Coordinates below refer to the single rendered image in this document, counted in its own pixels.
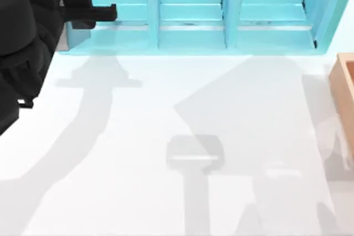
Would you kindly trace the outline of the shallow salmon-coloured box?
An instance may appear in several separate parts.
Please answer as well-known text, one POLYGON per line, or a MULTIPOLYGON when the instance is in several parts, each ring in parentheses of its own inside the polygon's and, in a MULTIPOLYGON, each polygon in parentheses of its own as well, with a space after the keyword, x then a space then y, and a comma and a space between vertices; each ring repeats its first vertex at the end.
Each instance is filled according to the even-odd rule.
POLYGON ((338 53, 329 73, 331 94, 354 162, 354 53, 338 53))

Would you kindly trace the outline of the light blue rack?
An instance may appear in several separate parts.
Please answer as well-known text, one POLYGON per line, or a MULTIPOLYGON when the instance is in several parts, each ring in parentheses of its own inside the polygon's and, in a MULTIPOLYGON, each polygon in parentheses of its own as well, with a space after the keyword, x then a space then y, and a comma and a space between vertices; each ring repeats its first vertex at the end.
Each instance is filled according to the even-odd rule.
POLYGON ((322 55, 349 0, 92 0, 111 22, 66 25, 68 55, 322 55))

